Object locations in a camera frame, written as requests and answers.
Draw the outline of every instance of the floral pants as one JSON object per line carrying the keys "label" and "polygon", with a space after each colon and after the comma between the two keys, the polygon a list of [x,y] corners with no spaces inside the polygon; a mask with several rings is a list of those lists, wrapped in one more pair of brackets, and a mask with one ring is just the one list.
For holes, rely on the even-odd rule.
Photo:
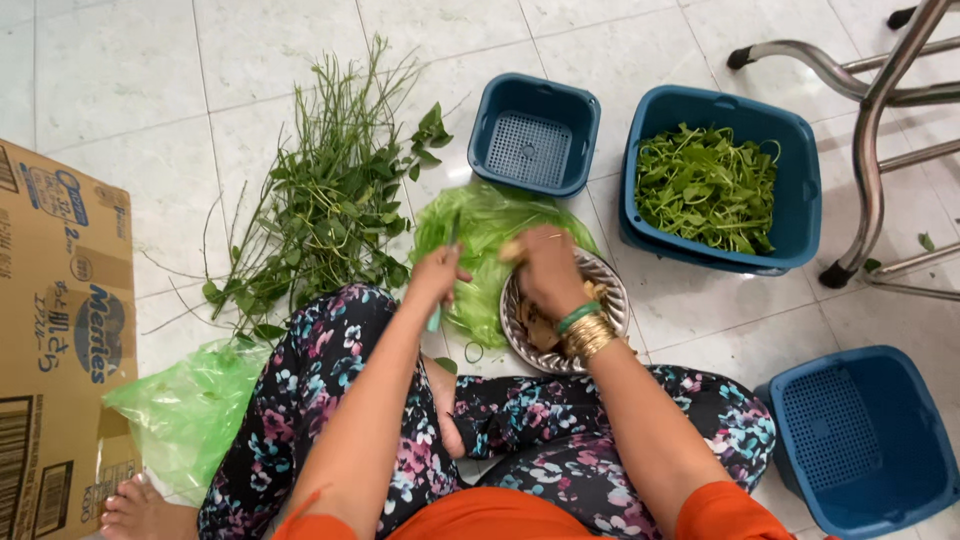
{"label": "floral pants", "polygon": [[[313,438],[363,369],[395,311],[387,292],[352,284],[292,315],[290,330],[264,368],[200,509],[201,539],[259,538],[264,533],[291,492]],[[713,374],[675,366],[653,366],[650,372],[733,479],[752,490],[776,438],[760,401]],[[662,538],[620,464],[590,377],[461,376],[453,420],[468,457],[505,456],[477,485],[536,495],[598,534]],[[441,444],[433,395],[418,363],[377,538],[427,504],[469,487]]]}

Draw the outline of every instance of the merries logo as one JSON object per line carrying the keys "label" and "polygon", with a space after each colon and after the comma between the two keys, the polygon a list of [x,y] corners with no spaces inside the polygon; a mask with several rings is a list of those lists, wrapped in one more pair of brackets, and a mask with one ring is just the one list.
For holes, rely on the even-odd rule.
{"label": "merries logo", "polygon": [[93,382],[104,382],[120,367],[120,333],[125,322],[123,305],[117,297],[91,284],[90,298],[77,312],[73,337],[80,364]]}

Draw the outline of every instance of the stainless steel frame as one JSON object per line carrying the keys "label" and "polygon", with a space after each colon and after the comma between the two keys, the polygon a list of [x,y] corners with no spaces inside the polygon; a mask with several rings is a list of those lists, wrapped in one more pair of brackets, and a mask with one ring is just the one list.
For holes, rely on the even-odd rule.
{"label": "stainless steel frame", "polygon": [[[888,55],[840,64],[809,43],[778,40],[737,49],[727,60],[728,67],[740,69],[763,57],[782,55],[795,58],[813,69],[817,76],[837,93],[860,102],[860,114],[853,129],[853,174],[860,193],[860,224],[847,253],[820,275],[820,282],[827,287],[844,287],[863,266],[876,245],[883,225],[883,187],[880,174],[960,151],[960,139],[957,139],[884,161],[878,161],[876,156],[876,131],[885,107],[960,102],[960,81],[935,86],[897,88],[900,78],[917,57],[960,48],[960,37],[927,43],[944,13],[958,7],[960,0],[924,0],[913,11],[900,40]],[[879,72],[870,84],[853,76],[855,73],[878,67]],[[918,264],[958,251],[960,243],[879,268],[868,276],[868,282],[901,292],[960,301],[960,293],[956,291],[933,291],[887,282]]]}

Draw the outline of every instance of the orange shirt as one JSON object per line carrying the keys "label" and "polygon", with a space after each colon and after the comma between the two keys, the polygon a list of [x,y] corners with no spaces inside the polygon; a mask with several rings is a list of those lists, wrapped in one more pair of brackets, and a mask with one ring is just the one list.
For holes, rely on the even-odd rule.
{"label": "orange shirt", "polygon": [[[356,540],[347,524],[325,515],[300,515],[314,495],[288,517],[274,540]],[[566,540],[594,538],[552,503],[502,487],[474,487],[428,504],[388,540]],[[766,508],[733,482],[707,484],[686,500],[676,540],[794,540]]]}

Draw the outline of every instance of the perforated basket bottom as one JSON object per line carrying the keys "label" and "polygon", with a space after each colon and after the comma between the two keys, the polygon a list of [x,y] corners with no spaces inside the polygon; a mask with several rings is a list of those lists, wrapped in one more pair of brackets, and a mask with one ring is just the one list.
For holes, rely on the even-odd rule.
{"label": "perforated basket bottom", "polygon": [[873,424],[850,373],[831,367],[783,389],[781,418],[813,491],[858,479],[880,466]]}
{"label": "perforated basket bottom", "polygon": [[485,165],[523,184],[559,187],[570,139],[563,124],[507,110],[496,118]]}

